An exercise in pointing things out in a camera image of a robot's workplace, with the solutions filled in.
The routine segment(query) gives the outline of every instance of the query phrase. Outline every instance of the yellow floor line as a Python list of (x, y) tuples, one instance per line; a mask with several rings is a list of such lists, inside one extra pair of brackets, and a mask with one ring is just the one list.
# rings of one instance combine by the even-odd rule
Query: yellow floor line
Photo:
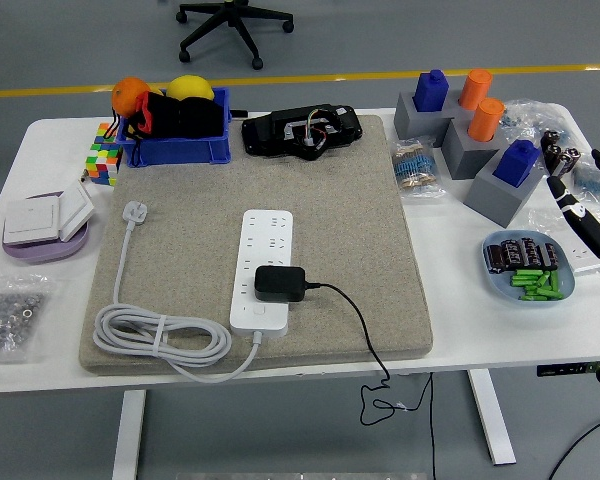
[[(448, 77), (464, 76), (469, 73), (468, 68), (445, 69)], [(561, 72), (588, 72), (600, 71), (600, 63), (570, 64), (570, 65), (542, 65), (524, 67), (495, 67), (487, 68), (494, 75), (521, 75), (533, 73), (561, 73)], [(283, 77), (251, 77), (251, 78), (224, 78), (209, 79), (213, 86), (235, 87), (246, 85), (279, 85), (290, 83), (325, 83), (368, 80), (399, 80), (402, 78), (417, 78), (422, 70), (405, 70), (395, 72), (361, 72), (361, 73), (333, 73), (324, 75), (293, 75)], [(151, 86), (165, 88), (166, 83), (152, 83)], [(111, 91), (113, 85), (78, 85), (69, 87), (48, 88), (20, 88), (0, 90), (0, 98), (33, 97), (40, 95), (69, 95), (81, 93), (99, 93)]]

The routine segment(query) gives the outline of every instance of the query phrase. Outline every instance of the bag of nuts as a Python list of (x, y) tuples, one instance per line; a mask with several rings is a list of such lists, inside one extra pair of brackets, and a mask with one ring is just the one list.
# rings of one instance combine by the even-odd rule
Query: bag of nuts
[(41, 275), (0, 274), (0, 363), (27, 361), (52, 290), (52, 282)]

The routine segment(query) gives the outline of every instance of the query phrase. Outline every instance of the gray block holder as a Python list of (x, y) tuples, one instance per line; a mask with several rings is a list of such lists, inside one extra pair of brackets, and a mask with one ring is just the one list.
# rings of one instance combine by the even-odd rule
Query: gray block holder
[(471, 183), (464, 204), (489, 220), (507, 228), (542, 180), (543, 171), (534, 165), (527, 178), (516, 188), (493, 174), (504, 152), (505, 149), (500, 150), (478, 172)]
[(415, 92), (400, 92), (393, 125), (400, 140), (432, 135), (436, 138), (433, 146), (440, 148), (449, 123), (454, 118), (471, 119), (472, 110), (465, 110), (458, 104), (461, 90), (447, 93), (442, 110), (439, 112), (418, 112), (413, 103)]
[(478, 142), (467, 133), (471, 120), (453, 119), (442, 142), (442, 154), (454, 180), (474, 178), (498, 151), (509, 147), (498, 128), (489, 142)]

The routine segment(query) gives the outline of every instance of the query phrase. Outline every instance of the black electronic device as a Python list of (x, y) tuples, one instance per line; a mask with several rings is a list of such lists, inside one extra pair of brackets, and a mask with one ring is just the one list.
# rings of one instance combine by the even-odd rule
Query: black electronic device
[(314, 105), (278, 110), (242, 123), (242, 140), (251, 155), (295, 155), (315, 160), (326, 150), (350, 145), (362, 136), (353, 108)]

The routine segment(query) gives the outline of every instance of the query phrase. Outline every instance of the blue plastic bin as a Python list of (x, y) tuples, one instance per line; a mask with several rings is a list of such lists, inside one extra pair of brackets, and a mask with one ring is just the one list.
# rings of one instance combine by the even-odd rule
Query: blue plastic bin
[(150, 139), (140, 142), (140, 160), (138, 165), (131, 165), (131, 155), (136, 141), (125, 137), (122, 132), (126, 128), (127, 119), (121, 118), (121, 125), (116, 133), (116, 143), (121, 145), (127, 157), (129, 167), (146, 167), (148, 165), (165, 165), (177, 163), (229, 163), (229, 89), (218, 87), (213, 89), (213, 101), (224, 110), (224, 128), (221, 137), (208, 138), (165, 138)]

